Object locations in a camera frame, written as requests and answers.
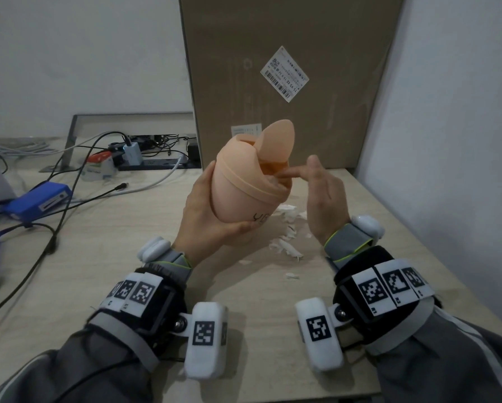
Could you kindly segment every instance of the red and white object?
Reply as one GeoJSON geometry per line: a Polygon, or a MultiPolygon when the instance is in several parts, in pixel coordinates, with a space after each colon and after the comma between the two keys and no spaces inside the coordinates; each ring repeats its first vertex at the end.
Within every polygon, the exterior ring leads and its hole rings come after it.
{"type": "Polygon", "coordinates": [[[84,181],[101,181],[113,177],[116,172],[111,153],[102,151],[88,158],[81,171],[81,178],[84,181]]]}

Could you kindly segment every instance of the white wall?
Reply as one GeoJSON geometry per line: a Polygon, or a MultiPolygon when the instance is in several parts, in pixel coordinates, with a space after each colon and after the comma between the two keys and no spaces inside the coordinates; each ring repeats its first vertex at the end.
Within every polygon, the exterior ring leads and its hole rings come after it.
{"type": "Polygon", "coordinates": [[[178,0],[0,0],[0,137],[191,110],[178,0]]]}
{"type": "Polygon", "coordinates": [[[406,0],[356,176],[502,318],[502,0],[406,0]]]}

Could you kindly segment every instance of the gray sleeve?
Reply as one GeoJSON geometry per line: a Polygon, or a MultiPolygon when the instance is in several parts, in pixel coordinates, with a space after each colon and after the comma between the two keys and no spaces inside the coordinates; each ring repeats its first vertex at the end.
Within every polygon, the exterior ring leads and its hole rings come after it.
{"type": "Polygon", "coordinates": [[[385,401],[502,403],[502,359],[492,347],[502,354],[500,338],[436,307],[413,335],[375,356],[385,401]]]}
{"type": "Polygon", "coordinates": [[[0,386],[0,403],[152,402],[150,374],[124,345],[84,329],[0,386]]]}

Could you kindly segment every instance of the table surface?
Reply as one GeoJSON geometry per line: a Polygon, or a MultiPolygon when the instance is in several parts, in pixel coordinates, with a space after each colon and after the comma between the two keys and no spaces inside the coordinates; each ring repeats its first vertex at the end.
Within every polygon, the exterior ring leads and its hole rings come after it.
{"type": "MultiPolygon", "coordinates": [[[[38,169],[47,163],[47,159],[22,160],[9,180],[13,185],[24,180],[32,187],[44,178],[38,169]]],[[[80,182],[77,193],[88,198],[121,182],[138,187],[166,172],[122,172],[104,183],[80,182]]],[[[185,198],[200,173],[175,171],[148,191],[94,201],[70,212],[58,251],[46,257],[20,296],[0,312],[0,383],[35,354],[59,348],[80,329],[114,283],[140,265],[136,253],[145,242],[157,235],[169,240],[176,237],[185,198]]],[[[412,260],[447,311],[502,335],[502,322],[352,175],[346,170],[332,173],[346,185],[350,212],[371,214],[382,223],[386,234],[381,245],[394,257],[412,260]]],[[[55,180],[71,182],[73,174],[55,180]]],[[[287,203],[305,210],[306,197],[306,183],[295,180],[287,203]]],[[[57,221],[56,216],[52,218],[46,222],[57,221]]],[[[188,305],[218,301],[230,311],[226,371],[221,379],[198,382],[185,379],[182,364],[162,363],[152,382],[156,401],[265,402],[380,391],[376,371],[362,349],[349,351],[339,370],[324,374],[310,370],[294,304],[312,297],[322,297],[329,304],[335,288],[319,243],[307,237],[306,221],[298,219],[296,227],[297,237],[291,244],[304,255],[299,262],[268,248],[269,240],[285,229],[281,217],[272,216],[252,243],[222,248],[196,268],[187,289],[188,305]],[[286,273],[299,279],[287,278],[286,273]]],[[[0,301],[24,277],[48,238],[43,228],[7,236],[0,256],[5,270],[0,301]]],[[[339,339],[347,345],[358,335],[344,329],[339,339]]],[[[185,344],[168,353],[184,356],[185,344]]]]}

